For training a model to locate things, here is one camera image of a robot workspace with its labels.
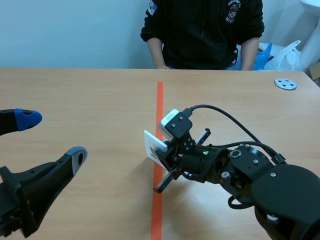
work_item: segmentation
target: sleeve patch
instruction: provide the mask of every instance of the sleeve patch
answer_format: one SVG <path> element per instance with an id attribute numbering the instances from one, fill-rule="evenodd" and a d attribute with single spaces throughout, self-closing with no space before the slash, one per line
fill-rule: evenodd
<path id="1" fill-rule="evenodd" d="M 149 7 L 148 7 L 148 12 L 151 14 L 151 16 L 154 15 L 157 8 L 158 8 L 157 5 L 151 0 Z"/>

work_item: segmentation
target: metal disc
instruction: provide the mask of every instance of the metal disc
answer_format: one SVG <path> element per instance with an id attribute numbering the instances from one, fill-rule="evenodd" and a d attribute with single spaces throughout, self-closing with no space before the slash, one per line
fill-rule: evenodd
<path id="1" fill-rule="evenodd" d="M 285 90 L 295 90 L 297 88 L 296 82 L 287 78 L 278 78 L 274 83 L 277 87 Z"/>

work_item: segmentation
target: red tape line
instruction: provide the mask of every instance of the red tape line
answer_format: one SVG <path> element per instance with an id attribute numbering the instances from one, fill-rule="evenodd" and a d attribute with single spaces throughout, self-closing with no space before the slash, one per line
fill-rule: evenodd
<path id="1" fill-rule="evenodd" d="M 156 122 L 155 136 L 163 141 L 161 132 L 157 129 L 158 124 L 164 114 L 164 83 L 159 81 L 156 91 Z M 153 169 L 153 187 L 156 188 L 162 181 L 163 168 L 154 163 Z M 162 193 L 152 194 L 152 212 L 151 212 L 151 240 L 162 240 Z"/>

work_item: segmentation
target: person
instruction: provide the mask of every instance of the person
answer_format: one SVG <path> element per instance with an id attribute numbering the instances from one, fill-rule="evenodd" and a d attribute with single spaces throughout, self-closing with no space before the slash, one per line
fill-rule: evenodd
<path id="1" fill-rule="evenodd" d="M 234 70 L 238 44 L 241 70 L 252 70 L 262 8 L 262 0 L 151 0 L 140 36 L 157 69 Z"/>

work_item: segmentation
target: white card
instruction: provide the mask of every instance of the white card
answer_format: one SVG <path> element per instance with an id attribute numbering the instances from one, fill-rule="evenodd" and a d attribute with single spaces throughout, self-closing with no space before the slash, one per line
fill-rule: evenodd
<path id="1" fill-rule="evenodd" d="M 166 169 L 156 155 L 156 150 L 166 152 L 168 150 L 168 146 L 164 144 L 161 140 L 153 136 L 147 130 L 144 130 L 144 142 L 147 156 L 152 159 L 154 162 L 159 164 L 161 167 Z"/>

